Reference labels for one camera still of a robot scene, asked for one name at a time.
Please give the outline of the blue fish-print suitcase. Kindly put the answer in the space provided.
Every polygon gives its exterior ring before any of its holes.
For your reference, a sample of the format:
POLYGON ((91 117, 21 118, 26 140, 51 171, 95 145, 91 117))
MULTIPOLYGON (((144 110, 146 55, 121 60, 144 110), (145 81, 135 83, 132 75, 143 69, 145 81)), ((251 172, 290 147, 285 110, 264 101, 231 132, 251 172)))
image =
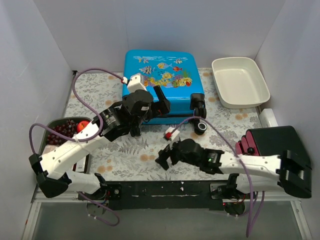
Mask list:
POLYGON ((129 50, 124 59, 126 78, 141 75, 141 82, 156 101, 155 86, 160 86, 170 101, 170 112, 148 122, 150 125, 179 124, 185 119, 193 124, 194 132, 203 135, 207 124, 205 93, 192 54, 163 50, 129 50))

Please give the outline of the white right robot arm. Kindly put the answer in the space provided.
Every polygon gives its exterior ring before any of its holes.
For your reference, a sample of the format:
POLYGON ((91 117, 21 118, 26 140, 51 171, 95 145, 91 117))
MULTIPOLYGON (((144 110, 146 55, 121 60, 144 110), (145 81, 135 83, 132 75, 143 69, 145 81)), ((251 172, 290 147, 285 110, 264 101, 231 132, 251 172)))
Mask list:
POLYGON ((163 169, 168 170, 167 160, 172 165, 178 162, 198 167, 202 172, 210 175, 249 175, 266 178, 265 182, 254 183, 248 181, 246 190, 238 178, 226 186, 227 195, 237 199, 243 193, 251 191, 272 191, 283 189, 288 195, 296 198, 309 199, 312 196, 312 169, 306 159, 300 158, 290 150, 281 155, 253 156, 240 154, 235 156, 230 152, 203 148, 194 140, 188 138, 183 141, 168 144, 158 153, 155 160, 163 169))

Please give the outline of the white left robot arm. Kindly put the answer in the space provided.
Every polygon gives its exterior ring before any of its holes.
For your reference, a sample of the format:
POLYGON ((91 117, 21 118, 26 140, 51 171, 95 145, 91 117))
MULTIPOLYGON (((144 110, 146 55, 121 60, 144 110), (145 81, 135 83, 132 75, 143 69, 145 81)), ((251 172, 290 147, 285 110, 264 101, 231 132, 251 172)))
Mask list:
POLYGON ((99 173, 85 174, 71 168, 103 145, 121 136, 137 134, 144 121, 168 114, 170 102, 160 86, 153 89, 157 101, 150 92, 138 89, 98 113, 83 130, 58 148, 43 155, 31 155, 29 162, 42 193, 54 198, 69 190, 86 193, 95 200, 103 199, 111 189, 99 173))

